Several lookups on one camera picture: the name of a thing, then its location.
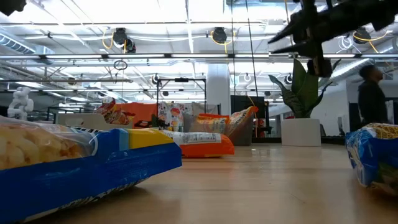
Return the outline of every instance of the ceiling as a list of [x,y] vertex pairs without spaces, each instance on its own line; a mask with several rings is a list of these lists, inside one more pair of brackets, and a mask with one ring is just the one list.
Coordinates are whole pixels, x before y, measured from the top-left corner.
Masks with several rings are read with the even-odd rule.
[[[6,17],[0,15],[1,32],[7,32],[27,45],[42,45],[53,50],[55,54],[121,54],[123,48],[111,45],[111,34],[117,27],[126,28],[127,35],[134,41],[137,54],[155,53],[186,53],[186,54],[255,54],[268,53],[290,45],[290,39],[284,38],[269,45],[273,35],[283,29],[286,22],[286,9],[291,13],[300,10],[298,4],[273,0],[249,1],[248,11],[244,1],[235,0],[231,10],[224,0],[30,0],[23,12],[15,12]],[[325,3],[317,3],[318,10],[325,8]],[[209,36],[215,27],[224,30],[233,43],[218,45]],[[376,48],[391,40],[398,27],[393,24],[380,32],[375,32],[372,26],[366,26]],[[351,38],[335,38],[323,44],[326,54],[372,52],[371,46],[355,44]],[[17,54],[8,47],[0,46],[0,54]],[[46,65],[33,60],[8,60],[7,63],[25,71],[35,73],[17,76],[18,78],[44,78],[50,75],[52,79],[97,80],[91,85],[100,88],[114,89],[151,89],[152,77],[157,74],[160,78],[205,78],[207,65],[215,63],[211,60],[173,60],[173,59],[129,59],[125,60],[129,66],[118,72],[113,68],[113,60],[55,60]],[[229,61],[231,88],[234,82],[237,89],[254,88],[253,65],[247,60],[236,60],[235,65]],[[268,75],[275,75],[283,79],[292,72],[291,60],[263,61],[255,63],[255,73],[259,89],[276,88]],[[18,73],[7,69],[2,71],[3,78],[14,78]],[[101,82],[105,79],[129,79],[130,82]],[[180,91],[170,93],[172,99],[197,99],[204,97],[201,83],[170,82],[164,89],[186,88],[195,91]],[[46,83],[43,89],[79,89],[82,83],[69,85],[67,83]],[[60,96],[73,96],[74,93],[58,93]],[[238,94],[255,94],[242,91]],[[79,93],[79,97],[100,100],[95,92]],[[126,101],[153,101],[154,93],[130,91],[124,92]]]

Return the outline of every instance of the black cable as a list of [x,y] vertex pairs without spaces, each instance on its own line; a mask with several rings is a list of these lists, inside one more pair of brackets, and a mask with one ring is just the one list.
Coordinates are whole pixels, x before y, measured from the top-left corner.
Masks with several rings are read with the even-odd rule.
[[[234,44],[234,1],[231,1],[231,26],[232,26],[232,54],[235,54]],[[234,113],[236,112],[236,74],[235,74],[235,56],[232,58],[234,65]]]
[[257,96],[257,103],[258,103],[259,102],[259,92],[258,92],[258,89],[257,89],[256,66],[254,66],[254,52],[253,52],[253,42],[252,42],[252,39],[251,39],[249,7],[248,7],[248,0],[245,0],[245,1],[246,1],[246,10],[248,12],[248,25],[249,25],[250,47],[251,47],[251,60],[253,62],[253,72],[254,72],[254,85],[256,86],[256,96]]

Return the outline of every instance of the yellow label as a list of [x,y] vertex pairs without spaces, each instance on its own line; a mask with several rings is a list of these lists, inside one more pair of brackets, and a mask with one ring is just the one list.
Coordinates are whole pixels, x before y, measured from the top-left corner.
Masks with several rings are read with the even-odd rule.
[[173,139],[164,135],[159,130],[151,128],[145,129],[126,129],[129,133],[129,148],[138,149],[148,146],[158,146],[161,144],[173,143]]

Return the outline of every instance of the table surface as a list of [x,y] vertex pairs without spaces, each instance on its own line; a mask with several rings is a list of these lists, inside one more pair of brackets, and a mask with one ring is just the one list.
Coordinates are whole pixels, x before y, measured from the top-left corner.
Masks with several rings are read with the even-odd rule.
[[397,223],[398,198],[358,184],[344,146],[237,147],[33,223]]

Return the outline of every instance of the white robot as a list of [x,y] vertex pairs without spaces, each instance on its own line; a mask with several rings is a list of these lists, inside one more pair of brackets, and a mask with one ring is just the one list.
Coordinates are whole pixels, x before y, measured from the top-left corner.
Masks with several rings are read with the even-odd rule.
[[19,118],[24,121],[27,120],[26,112],[33,111],[33,100],[29,99],[29,93],[30,88],[18,87],[17,91],[12,94],[14,99],[12,100],[7,110],[9,118]]

